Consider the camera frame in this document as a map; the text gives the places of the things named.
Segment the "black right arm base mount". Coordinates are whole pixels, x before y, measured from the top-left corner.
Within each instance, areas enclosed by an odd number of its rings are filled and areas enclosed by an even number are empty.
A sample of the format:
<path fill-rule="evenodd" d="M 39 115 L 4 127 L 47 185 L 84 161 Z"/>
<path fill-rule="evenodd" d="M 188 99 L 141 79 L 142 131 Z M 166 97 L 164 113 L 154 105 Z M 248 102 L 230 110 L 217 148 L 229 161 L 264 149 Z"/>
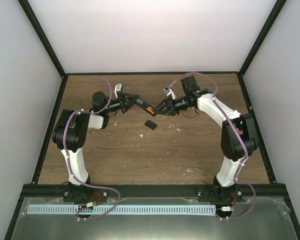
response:
<path fill-rule="evenodd" d="M 198 196 L 198 199 L 202 202 L 231 202 L 234 197 L 235 200 L 240 202 L 242 201 L 242 196 L 238 195 L 238 189 L 236 185 L 230 187 L 219 187 L 214 184 L 201 184 L 196 185 L 195 190 Z"/>

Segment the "black battery compartment cover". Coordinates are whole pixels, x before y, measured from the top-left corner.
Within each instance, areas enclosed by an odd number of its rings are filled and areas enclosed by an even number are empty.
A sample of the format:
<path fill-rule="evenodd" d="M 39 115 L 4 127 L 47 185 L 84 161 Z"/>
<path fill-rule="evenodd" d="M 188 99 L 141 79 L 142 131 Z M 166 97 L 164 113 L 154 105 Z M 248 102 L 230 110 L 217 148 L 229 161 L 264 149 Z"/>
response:
<path fill-rule="evenodd" d="M 155 122 L 153 122 L 153 121 L 151 121 L 149 119 L 144 123 L 144 125 L 146 127 L 148 127 L 149 129 L 151 129 L 151 130 L 155 130 L 157 128 L 157 126 L 158 126 L 157 123 L 155 123 Z"/>

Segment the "orange battery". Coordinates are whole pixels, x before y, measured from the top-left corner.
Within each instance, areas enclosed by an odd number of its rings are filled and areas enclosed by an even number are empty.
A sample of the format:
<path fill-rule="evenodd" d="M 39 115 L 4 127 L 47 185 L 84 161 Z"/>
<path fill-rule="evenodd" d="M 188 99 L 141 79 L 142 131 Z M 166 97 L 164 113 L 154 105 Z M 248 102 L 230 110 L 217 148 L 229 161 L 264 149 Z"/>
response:
<path fill-rule="evenodd" d="M 155 113 L 153 112 L 153 110 L 150 109 L 149 107 L 147 107 L 146 110 L 147 110 L 149 113 L 151 113 L 151 114 L 155 114 Z"/>

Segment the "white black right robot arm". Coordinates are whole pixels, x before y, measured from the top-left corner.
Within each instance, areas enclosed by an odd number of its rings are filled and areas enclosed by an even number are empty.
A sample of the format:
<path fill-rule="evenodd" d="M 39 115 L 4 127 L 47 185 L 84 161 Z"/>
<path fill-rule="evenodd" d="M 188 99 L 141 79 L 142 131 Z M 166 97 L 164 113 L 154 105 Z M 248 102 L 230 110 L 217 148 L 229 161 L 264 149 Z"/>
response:
<path fill-rule="evenodd" d="M 219 172 L 216 174 L 216 186 L 212 188 L 213 198 L 219 202 L 230 196 L 229 187 L 238 181 L 245 162 L 258 148 L 258 137 L 254 119 L 250 114 L 241 114 L 220 100 L 214 91 L 200 89 L 195 72 L 182 75 L 179 79 L 184 96 L 177 98 L 169 85 L 163 89 L 167 96 L 154 109 L 154 114 L 174 116 L 181 111 L 195 108 L 207 114 L 221 128 L 221 150 L 224 155 Z"/>

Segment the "black remote control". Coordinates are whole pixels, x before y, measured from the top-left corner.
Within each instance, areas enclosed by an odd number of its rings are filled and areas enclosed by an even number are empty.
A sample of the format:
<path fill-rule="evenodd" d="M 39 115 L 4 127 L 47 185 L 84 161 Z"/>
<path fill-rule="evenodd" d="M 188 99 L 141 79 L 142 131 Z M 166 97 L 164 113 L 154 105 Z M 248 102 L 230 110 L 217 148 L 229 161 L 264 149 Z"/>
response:
<path fill-rule="evenodd" d="M 149 103 L 147 103 L 146 101 L 144 101 L 144 100 L 141 99 L 141 98 L 136 99 L 136 100 L 134 101 L 134 103 L 135 103 L 137 106 L 139 106 L 141 109 L 143 109 L 145 112 L 147 112 L 148 114 L 150 114 L 151 116 L 153 116 L 153 114 L 151 114 L 150 112 L 148 112 L 148 111 L 146 110 L 146 108 L 151 107 L 151 108 L 153 108 L 153 112 L 155 111 L 154 107 L 151 106 Z"/>

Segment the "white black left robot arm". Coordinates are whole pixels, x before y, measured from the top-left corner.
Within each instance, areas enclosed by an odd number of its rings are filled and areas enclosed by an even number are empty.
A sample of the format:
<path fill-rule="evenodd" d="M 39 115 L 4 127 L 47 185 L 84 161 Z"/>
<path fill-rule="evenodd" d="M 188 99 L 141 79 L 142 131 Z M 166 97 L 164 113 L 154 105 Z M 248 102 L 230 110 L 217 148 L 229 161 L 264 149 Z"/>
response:
<path fill-rule="evenodd" d="M 68 170 L 68 182 L 77 185 L 74 195 L 79 201 L 87 202 L 92 196 L 90 176 L 86 170 L 83 145 L 88 129 L 104 129 L 109 122 L 110 112 L 129 110 L 139 98 L 136 94 L 116 93 L 115 99 L 98 91 L 92 95 L 92 109 L 64 109 L 52 132 L 52 141 L 60 149 Z"/>

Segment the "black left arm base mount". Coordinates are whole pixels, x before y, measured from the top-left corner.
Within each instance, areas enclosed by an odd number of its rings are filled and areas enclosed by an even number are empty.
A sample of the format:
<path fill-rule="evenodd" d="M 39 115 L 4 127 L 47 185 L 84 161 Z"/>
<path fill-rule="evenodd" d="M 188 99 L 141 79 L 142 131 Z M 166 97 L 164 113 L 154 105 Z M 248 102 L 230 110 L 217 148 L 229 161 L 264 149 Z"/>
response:
<path fill-rule="evenodd" d="M 65 202 L 74 203 L 88 203 L 97 202 L 102 203 L 107 200 L 108 190 L 106 189 L 95 189 L 86 187 L 84 185 L 75 185 L 71 182 L 63 182 L 65 186 L 65 192 L 63 200 Z"/>

